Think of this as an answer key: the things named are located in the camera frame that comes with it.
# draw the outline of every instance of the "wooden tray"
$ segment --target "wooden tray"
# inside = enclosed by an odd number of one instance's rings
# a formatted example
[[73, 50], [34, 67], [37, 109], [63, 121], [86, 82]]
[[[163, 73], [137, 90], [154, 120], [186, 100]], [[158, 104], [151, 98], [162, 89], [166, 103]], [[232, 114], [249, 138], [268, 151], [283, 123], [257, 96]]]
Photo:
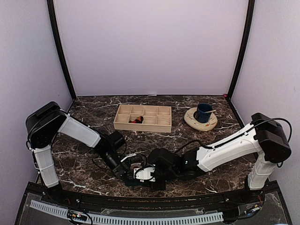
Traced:
[[[142, 123], [129, 123], [143, 116]], [[169, 106], [120, 105], [113, 121], [116, 130], [134, 130], [170, 133], [172, 128], [172, 109]]]

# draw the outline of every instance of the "white panel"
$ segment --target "white panel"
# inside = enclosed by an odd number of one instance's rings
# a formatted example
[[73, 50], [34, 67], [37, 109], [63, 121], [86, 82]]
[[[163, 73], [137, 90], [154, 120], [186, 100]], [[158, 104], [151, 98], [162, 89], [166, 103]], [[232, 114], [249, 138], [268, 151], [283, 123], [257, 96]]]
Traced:
[[227, 92], [247, 0], [56, 0], [77, 95]]
[[46, 0], [0, 0], [0, 216], [12, 225], [28, 181], [32, 154], [26, 118], [50, 101], [72, 100], [61, 70]]
[[[244, 122], [261, 112], [293, 126], [292, 156], [272, 178], [278, 180], [292, 220], [300, 221], [300, 4], [257, 0], [240, 78], [233, 95]], [[280, 122], [289, 135], [289, 128]]]

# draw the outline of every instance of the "blue mug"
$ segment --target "blue mug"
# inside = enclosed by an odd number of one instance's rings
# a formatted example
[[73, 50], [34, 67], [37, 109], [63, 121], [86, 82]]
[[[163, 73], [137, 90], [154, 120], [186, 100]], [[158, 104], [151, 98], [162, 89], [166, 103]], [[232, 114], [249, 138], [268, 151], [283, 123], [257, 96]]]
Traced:
[[212, 107], [206, 103], [200, 103], [197, 107], [197, 111], [194, 113], [194, 118], [199, 123], [207, 123], [210, 120]]

